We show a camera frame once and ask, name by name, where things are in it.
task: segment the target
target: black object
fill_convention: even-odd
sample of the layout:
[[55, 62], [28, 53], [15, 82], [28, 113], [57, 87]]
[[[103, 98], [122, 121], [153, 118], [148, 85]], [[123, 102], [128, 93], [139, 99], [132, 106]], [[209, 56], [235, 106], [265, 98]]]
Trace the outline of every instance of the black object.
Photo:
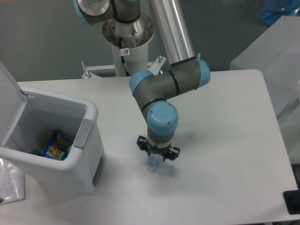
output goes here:
[[283, 193], [285, 204], [291, 215], [300, 214], [300, 191], [285, 191]]
[[165, 148], [157, 148], [157, 146], [152, 146], [143, 136], [138, 137], [136, 144], [139, 146], [140, 150], [145, 151], [148, 156], [151, 154], [151, 152], [160, 154], [163, 157], [163, 161], [166, 159], [174, 161], [178, 158], [180, 153], [180, 149], [175, 147], [172, 148], [171, 144]]

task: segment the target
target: snack bag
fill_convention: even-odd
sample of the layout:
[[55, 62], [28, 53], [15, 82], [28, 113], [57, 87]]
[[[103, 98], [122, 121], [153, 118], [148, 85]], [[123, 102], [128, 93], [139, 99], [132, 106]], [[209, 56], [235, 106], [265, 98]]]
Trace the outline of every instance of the snack bag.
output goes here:
[[72, 144], [73, 141], [64, 133], [55, 130], [42, 156], [60, 161], [64, 160], [68, 155], [68, 148]]

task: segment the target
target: clear plastic bottle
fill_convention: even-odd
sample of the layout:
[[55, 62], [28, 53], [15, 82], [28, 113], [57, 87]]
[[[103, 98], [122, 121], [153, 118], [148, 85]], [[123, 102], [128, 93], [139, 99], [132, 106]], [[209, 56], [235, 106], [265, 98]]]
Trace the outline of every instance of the clear plastic bottle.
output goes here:
[[161, 170], [163, 168], [163, 157], [159, 154], [151, 153], [148, 159], [149, 168], [154, 171]]
[[265, 0], [262, 8], [262, 20], [271, 26], [282, 15], [296, 16], [300, 9], [300, 0]]

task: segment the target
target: silver metal cylinder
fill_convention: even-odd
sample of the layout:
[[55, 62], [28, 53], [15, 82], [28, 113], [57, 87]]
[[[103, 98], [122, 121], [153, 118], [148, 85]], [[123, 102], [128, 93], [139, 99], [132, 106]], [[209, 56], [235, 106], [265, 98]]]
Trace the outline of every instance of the silver metal cylinder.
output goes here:
[[170, 64], [194, 57], [179, 0], [151, 0]]

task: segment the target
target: table surface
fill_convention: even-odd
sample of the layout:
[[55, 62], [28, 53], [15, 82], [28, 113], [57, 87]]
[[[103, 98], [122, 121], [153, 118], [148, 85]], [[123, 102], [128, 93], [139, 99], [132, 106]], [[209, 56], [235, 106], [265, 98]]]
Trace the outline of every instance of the table surface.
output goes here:
[[93, 100], [106, 151], [96, 190], [80, 195], [26, 175], [26, 200], [0, 206], [1, 224], [233, 225], [300, 219], [282, 193], [296, 189], [263, 75], [214, 72], [208, 85], [169, 101], [181, 148], [164, 169], [147, 168], [147, 135], [128, 78], [24, 82]]

